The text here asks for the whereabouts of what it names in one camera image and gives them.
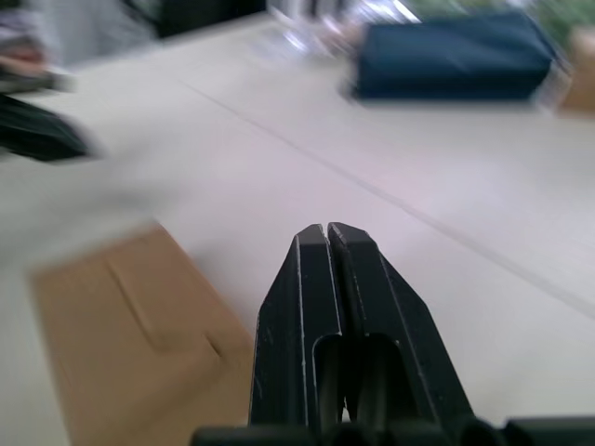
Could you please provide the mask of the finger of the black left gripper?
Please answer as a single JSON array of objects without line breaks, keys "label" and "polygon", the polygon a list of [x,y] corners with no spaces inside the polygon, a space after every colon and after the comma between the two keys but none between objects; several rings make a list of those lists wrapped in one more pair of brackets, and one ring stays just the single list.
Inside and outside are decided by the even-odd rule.
[{"label": "finger of the black left gripper", "polygon": [[85,134],[52,111],[1,96],[1,154],[40,163],[94,158]]}]

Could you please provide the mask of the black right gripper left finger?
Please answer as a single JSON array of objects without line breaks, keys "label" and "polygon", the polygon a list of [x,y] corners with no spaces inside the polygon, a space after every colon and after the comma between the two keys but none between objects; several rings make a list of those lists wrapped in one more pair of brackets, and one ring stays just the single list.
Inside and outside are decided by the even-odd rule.
[{"label": "black right gripper left finger", "polygon": [[329,241],[319,224],[291,242],[258,312],[249,420],[327,430],[343,412],[343,339]]}]

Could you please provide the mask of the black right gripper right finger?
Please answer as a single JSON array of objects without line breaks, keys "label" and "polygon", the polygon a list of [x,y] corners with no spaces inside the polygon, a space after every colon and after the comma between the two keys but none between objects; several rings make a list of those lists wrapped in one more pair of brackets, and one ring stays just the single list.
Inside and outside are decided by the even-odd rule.
[{"label": "black right gripper right finger", "polygon": [[328,227],[343,307],[346,402],[374,430],[420,419],[457,430],[473,417],[430,311],[364,230]]}]

